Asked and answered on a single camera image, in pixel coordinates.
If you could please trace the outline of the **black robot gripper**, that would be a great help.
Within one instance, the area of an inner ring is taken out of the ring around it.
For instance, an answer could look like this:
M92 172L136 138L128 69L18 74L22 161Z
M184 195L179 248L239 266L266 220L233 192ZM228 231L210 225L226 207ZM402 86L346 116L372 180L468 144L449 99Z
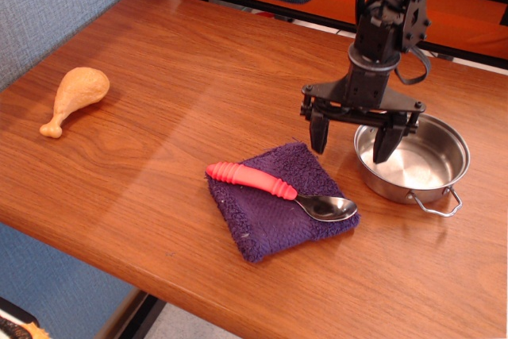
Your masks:
M381 164L405 135L416 132L425 105L388 86L391 74L398 70L400 55L384 63L362 55L350 55L349 60L345 77L302 88L301 115L310 123L311 147L318 154L325 151L331 121L377 127L373 160Z

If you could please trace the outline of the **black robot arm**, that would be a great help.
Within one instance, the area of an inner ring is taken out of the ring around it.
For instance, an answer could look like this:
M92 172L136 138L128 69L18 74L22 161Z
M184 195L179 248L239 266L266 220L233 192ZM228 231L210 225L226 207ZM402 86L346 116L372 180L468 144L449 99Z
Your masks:
M329 123L342 121L377 129L372 159L389 159L403 137L415 133L425 104L389 88L401 56L414 54L430 69L418 47L427 37L427 0L356 0L356 37L342 79L302 88L301 114L310 123L310 143L323 153Z

